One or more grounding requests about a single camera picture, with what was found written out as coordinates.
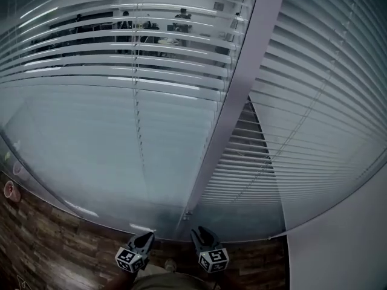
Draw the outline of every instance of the beige shirt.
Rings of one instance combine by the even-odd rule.
[[[132,290],[210,290],[204,281],[190,275],[167,273],[138,279]]]

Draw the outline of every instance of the white wall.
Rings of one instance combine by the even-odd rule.
[[[290,289],[383,289],[386,200],[387,165],[337,207],[290,233]]]

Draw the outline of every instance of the flower pot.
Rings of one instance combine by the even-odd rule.
[[[21,194],[17,186],[13,183],[13,181],[7,181],[4,186],[4,195],[7,199],[13,202],[20,202]]]
[[[22,166],[19,161],[16,161],[13,164],[13,174],[19,177],[23,181],[28,181],[31,175],[27,172],[27,170]]]

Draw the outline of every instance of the wooden floor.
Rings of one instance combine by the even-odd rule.
[[[0,177],[0,189],[5,176]],[[64,213],[22,191],[18,204],[0,196],[0,289],[20,288],[17,276],[35,289],[99,289],[115,276],[114,256],[130,234]],[[288,289],[286,239],[227,245],[228,274],[248,290]],[[191,243],[156,241],[151,263],[173,258],[179,272],[203,279]]]

